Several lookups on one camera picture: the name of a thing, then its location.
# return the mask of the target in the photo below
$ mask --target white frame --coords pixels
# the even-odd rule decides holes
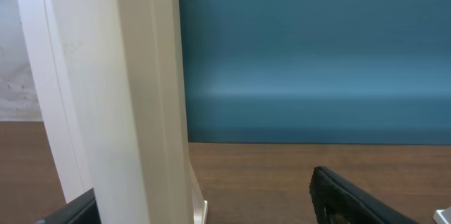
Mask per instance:
[[[205,223],[187,150],[178,0],[19,6],[66,201],[93,184],[103,223]]]

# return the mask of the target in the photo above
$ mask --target blue panel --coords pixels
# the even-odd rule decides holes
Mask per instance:
[[[451,0],[180,0],[189,138],[451,143]]]

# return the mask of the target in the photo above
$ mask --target wood grain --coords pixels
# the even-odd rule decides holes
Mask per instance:
[[[420,223],[451,206],[450,146],[190,143],[207,224],[316,223],[313,167],[324,165]],[[42,123],[0,123],[0,224],[64,205]]]

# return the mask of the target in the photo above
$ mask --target black object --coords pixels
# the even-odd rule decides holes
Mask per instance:
[[[35,224],[101,224],[94,190],[90,189]]]
[[[310,195],[318,224],[418,224],[326,167],[316,167]]]

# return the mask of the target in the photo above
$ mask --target white wall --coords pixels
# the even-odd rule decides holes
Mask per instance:
[[[0,121],[42,120],[18,1],[0,0]]]

